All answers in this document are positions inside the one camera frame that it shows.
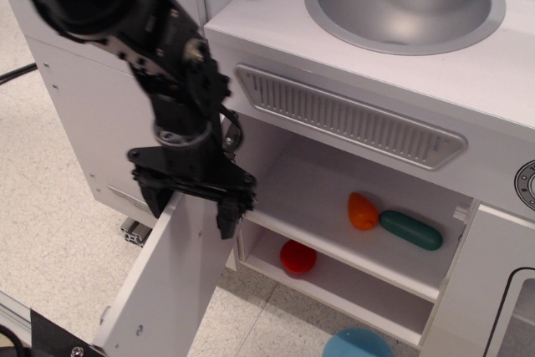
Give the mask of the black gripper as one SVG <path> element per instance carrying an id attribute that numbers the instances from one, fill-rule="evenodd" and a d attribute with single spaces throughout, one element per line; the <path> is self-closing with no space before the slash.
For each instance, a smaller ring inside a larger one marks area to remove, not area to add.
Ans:
<path id="1" fill-rule="evenodd" d="M 155 218 L 175 191 L 217 203 L 221 239 L 232 239 L 244 211 L 256 202 L 254 176 L 230 161 L 222 150 L 181 153 L 163 146 L 134 148 L 127 157 L 141 194 Z"/>

